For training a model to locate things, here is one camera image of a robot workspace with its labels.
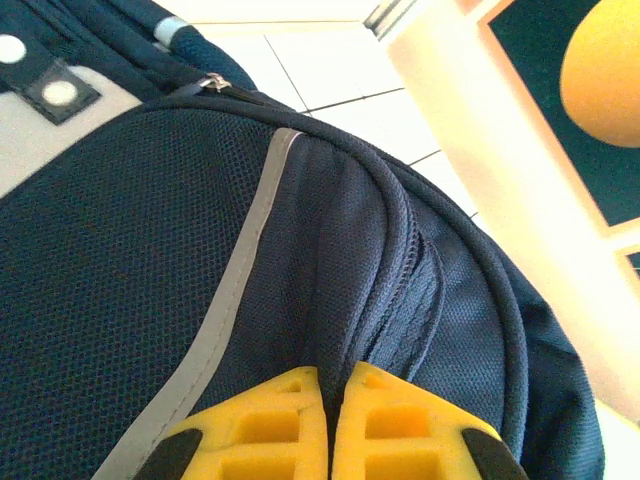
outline zipper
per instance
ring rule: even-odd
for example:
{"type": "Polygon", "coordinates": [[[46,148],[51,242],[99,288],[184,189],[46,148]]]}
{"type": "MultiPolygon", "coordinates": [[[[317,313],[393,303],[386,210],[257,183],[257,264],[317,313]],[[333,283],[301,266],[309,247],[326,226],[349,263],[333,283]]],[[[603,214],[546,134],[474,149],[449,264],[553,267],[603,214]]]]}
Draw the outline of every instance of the zipper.
{"type": "Polygon", "coordinates": [[[231,82],[226,80],[219,73],[211,72],[196,83],[185,85],[180,87],[169,95],[173,97],[195,96],[202,92],[213,92],[224,95],[225,97],[240,100],[242,102],[252,103],[261,107],[273,107],[271,103],[262,100],[253,92],[245,90],[244,88],[236,87],[231,82]]]}
{"type": "Polygon", "coordinates": [[[385,309],[383,318],[383,325],[386,324],[389,317],[393,313],[398,304],[398,301],[402,298],[402,293],[406,289],[409,284],[409,280],[411,279],[411,275],[418,263],[418,251],[420,250],[420,232],[418,230],[418,222],[415,218],[415,213],[413,209],[409,209],[409,224],[410,224],[410,232],[409,232],[409,245],[407,247],[407,254],[405,258],[404,265],[402,267],[402,272],[400,273],[400,279],[396,284],[396,288],[391,296],[391,300],[385,309]]]}

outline white tile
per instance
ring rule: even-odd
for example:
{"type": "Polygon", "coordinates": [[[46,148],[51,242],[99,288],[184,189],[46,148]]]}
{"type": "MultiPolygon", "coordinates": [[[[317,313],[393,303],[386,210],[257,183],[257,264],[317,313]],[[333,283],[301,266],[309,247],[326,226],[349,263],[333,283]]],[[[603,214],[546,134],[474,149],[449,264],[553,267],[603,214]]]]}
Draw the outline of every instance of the white tile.
{"type": "Polygon", "coordinates": [[[350,74],[353,58],[345,45],[347,32],[267,35],[309,109],[362,98],[356,80],[350,74]]]}
{"type": "Polygon", "coordinates": [[[311,112],[311,116],[374,145],[379,136],[378,126],[364,100],[316,110],[311,112]]]}
{"type": "Polygon", "coordinates": [[[365,100],[380,132],[376,145],[402,162],[412,163],[440,149],[429,125],[405,91],[365,100]]]}
{"type": "Polygon", "coordinates": [[[478,211],[443,152],[416,163],[413,169],[446,193],[467,215],[473,215],[478,211]]]}
{"type": "Polygon", "coordinates": [[[247,71],[260,91],[297,111],[306,110],[263,35],[207,38],[233,57],[247,71]]]}
{"type": "Polygon", "coordinates": [[[386,51],[371,30],[362,27],[343,32],[341,43],[344,48],[340,55],[349,58],[348,70],[344,74],[354,79],[363,96],[404,87],[386,51]]]}

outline navy blue backpack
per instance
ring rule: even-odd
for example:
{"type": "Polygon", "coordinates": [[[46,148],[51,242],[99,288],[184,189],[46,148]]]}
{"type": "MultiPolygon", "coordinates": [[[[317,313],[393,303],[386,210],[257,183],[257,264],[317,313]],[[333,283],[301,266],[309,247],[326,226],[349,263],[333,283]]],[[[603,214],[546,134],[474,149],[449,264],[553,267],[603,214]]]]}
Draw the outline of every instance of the navy blue backpack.
{"type": "Polygon", "coordinates": [[[0,199],[0,478],[132,478],[171,425],[301,365],[332,432],[359,360],[493,425],[531,479],[602,478],[575,350],[429,181],[152,2],[4,0],[0,35],[27,46],[0,97],[49,123],[104,95],[73,65],[143,102],[0,199]],[[45,74],[76,100],[47,105],[45,74]]]}

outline gray trim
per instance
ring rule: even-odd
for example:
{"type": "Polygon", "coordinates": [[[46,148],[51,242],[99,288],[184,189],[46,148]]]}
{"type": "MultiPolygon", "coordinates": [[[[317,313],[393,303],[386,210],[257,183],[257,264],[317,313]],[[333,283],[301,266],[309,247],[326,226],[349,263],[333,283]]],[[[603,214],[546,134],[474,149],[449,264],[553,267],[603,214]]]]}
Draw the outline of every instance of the gray trim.
{"type": "Polygon", "coordinates": [[[133,478],[159,440],[187,417],[211,381],[229,342],[287,154],[300,134],[280,128],[271,139],[256,195],[193,344],[173,375],[120,438],[93,480],[133,478]]]}
{"type": "Polygon", "coordinates": [[[162,45],[171,48],[171,40],[178,30],[189,25],[180,17],[167,17],[160,20],[156,28],[153,29],[153,36],[156,37],[162,45]]]}

